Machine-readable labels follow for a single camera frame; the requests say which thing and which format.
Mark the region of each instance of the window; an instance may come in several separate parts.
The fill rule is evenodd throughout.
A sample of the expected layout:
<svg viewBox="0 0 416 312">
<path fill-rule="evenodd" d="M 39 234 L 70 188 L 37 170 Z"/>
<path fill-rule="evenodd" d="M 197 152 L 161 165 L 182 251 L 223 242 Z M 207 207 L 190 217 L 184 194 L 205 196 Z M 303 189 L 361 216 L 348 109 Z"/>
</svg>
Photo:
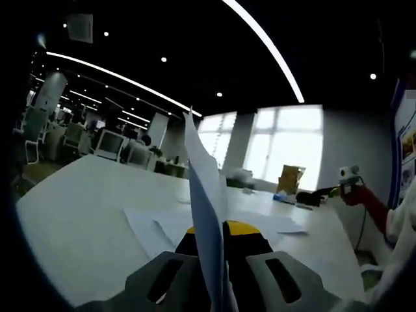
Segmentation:
<svg viewBox="0 0 416 312">
<path fill-rule="evenodd" d="M 261 109 L 254 120 L 244 169 L 277 183 L 283 165 L 306 167 L 299 188 L 315 190 L 322 158 L 322 107 L 299 105 Z"/>
<path fill-rule="evenodd" d="M 222 168 L 226 159 L 236 112 L 205 117 L 198 128 L 198 134 L 208 154 L 213 156 Z"/>
</svg>

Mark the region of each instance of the ceiling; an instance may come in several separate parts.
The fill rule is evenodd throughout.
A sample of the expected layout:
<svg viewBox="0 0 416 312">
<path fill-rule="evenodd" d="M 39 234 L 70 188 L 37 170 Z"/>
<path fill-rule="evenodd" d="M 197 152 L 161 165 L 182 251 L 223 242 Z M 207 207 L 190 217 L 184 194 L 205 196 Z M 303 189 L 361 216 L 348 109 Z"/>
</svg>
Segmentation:
<svg viewBox="0 0 416 312">
<path fill-rule="evenodd" d="M 352 111 L 388 109 L 397 77 L 405 73 L 409 59 L 410 16 L 394 10 L 357 12 L 277 2 L 239 0 L 281 53 L 305 104 Z M 93 44 L 69 39 L 63 23 L 74 12 L 94 15 Z M 47 51 L 122 75 L 192 106 L 202 116 L 299 105 L 266 45 L 221 0 L 69 1 L 44 22 L 42 31 Z M 44 78 L 56 68 L 68 78 L 65 95 L 71 99 L 69 90 L 99 101 L 107 96 L 145 119 L 155 111 L 174 116 L 185 112 L 107 73 L 46 56 L 39 47 L 33 73 Z"/>
</svg>

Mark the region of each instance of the air vent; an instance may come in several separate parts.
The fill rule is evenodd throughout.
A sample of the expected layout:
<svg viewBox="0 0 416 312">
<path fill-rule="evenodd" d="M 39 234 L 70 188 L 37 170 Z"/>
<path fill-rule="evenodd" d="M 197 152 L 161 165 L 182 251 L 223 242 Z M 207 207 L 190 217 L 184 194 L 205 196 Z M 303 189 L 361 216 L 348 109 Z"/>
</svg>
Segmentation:
<svg viewBox="0 0 416 312">
<path fill-rule="evenodd" d="M 66 19 L 71 40 L 92 43 L 92 14 L 71 14 Z"/>
</svg>

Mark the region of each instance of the white table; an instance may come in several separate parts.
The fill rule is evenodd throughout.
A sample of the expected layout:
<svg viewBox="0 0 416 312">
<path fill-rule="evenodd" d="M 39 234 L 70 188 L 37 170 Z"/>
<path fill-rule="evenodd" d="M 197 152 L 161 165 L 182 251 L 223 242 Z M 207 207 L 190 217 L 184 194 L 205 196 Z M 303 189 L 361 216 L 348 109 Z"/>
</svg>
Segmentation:
<svg viewBox="0 0 416 312">
<path fill-rule="evenodd" d="M 271 193 L 228 188 L 230 209 L 291 217 L 308 235 L 288 235 L 285 250 L 318 272 L 324 287 L 364 301 L 357 259 L 335 211 L 295 208 Z M 104 300 L 124 289 L 128 275 L 148 262 L 122 212 L 190 209 L 189 181 L 87 155 L 32 188 L 17 203 L 23 231 L 40 266 L 73 305 Z"/>
</svg>

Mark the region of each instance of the red object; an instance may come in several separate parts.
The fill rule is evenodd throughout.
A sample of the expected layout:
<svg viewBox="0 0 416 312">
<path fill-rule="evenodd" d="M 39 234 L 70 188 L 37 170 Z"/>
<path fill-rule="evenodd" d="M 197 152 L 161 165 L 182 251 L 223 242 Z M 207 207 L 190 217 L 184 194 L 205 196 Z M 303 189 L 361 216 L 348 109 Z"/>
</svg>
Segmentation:
<svg viewBox="0 0 416 312">
<path fill-rule="evenodd" d="M 353 185 L 348 194 L 341 187 L 341 198 L 349 206 L 363 204 L 378 230 L 385 234 L 389 209 L 366 186 Z"/>
</svg>

